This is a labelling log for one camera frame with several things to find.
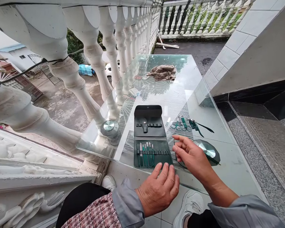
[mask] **person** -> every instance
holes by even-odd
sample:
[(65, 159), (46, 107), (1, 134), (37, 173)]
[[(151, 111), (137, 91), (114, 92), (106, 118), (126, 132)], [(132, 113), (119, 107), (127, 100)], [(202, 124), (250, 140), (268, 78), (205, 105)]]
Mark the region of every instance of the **person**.
[[(255, 195), (238, 196), (218, 177), (201, 148), (184, 136), (173, 146), (177, 161), (203, 184), (212, 203), (204, 210), (203, 197), (189, 190), (173, 228), (284, 227), (273, 209)], [(169, 207), (179, 192), (180, 179), (173, 165), (158, 163), (143, 184), (133, 189), (129, 179), (116, 187), (107, 175), (104, 187), (84, 183), (66, 197), (56, 228), (141, 227), (146, 217)]]

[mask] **stair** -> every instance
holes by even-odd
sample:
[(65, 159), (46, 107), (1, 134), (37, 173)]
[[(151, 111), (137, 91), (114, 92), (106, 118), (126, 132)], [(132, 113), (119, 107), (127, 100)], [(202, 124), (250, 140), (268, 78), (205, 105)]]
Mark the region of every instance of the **stair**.
[(217, 103), (270, 206), (285, 223), (285, 91), (262, 104)]

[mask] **shoe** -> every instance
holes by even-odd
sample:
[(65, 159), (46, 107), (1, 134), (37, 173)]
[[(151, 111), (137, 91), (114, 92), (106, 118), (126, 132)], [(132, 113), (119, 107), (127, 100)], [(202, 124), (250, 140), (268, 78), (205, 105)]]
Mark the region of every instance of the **shoe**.
[(112, 192), (116, 188), (116, 182), (111, 175), (106, 175), (102, 180), (101, 186)]
[(173, 228), (183, 228), (185, 218), (193, 213), (201, 214), (204, 211), (204, 199), (194, 190), (186, 192), (183, 198), (180, 212), (173, 221)]

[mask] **car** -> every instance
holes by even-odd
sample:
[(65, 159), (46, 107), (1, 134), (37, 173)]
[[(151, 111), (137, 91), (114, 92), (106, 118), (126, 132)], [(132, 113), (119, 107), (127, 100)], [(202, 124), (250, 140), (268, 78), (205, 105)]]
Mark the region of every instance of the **car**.
[(112, 81), (111, 64), (108, 63), (104, 69), (105, 69), (104, 71), (105, 71), (105, 74), (107, 75), (109, 82), (111, 82)]

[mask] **glass table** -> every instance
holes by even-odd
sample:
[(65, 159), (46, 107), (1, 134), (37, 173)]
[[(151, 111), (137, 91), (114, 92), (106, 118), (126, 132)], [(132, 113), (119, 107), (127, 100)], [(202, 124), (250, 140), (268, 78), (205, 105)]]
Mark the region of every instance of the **glass table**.
[[(153, 77), (144, 80), (146, 75), (157, 65), (174, 65), (176, 78), (174, 81), (155, 81)], [(225, 120), (213, 101), (209, 88), (201, 76), (199, 69), (191, 55), (138, 55), (128, 67), (122, 80), (130, 78), (131, 88), (136, 88), (139, 95), (134, 97), (131, 93), (123, 96), (122, 105), (117, 111), (111, 111), (108, 101), (100, 109), (101, 115), (106, 119), (115, 119), (118, 123), (119, 140), (113, 144), (100, 132), (100, 127), (93, 120), (83, 132), (76, 147), (82, 151), (98, 155), (114, 162), (122, 163), (133, 168), (134, 158), (134, 110), (137, 105), (160, 105), (162, 107), (162, 120), (167, 135), (176, 173), (180, 177), (181, 185), (207, 193), (202, 184), (188, 172), (184, 164), (177, 162), (172, 151), (172, 135), (187, 136), (191, 140), (201, 139), (213, 145), (220, 155), (220, 166), (213, 166), (219, 177), (237, 194), (255, 194), (260, 196), (259, 186), (239, 149), (233, 135), (226, 126)], [(116, 88), (121, 88), (122, 80), (112, 91), (114, 99), (118, 97)], [(173, 121), (179, 114), (185, 119), (192, 118), (199, 124), (211, 128), (214, 133), (199, 126), (204, 137), (195, 130), (176, 130), (171, 128)], [(152, 169), (139, 169), (151, 173)]]

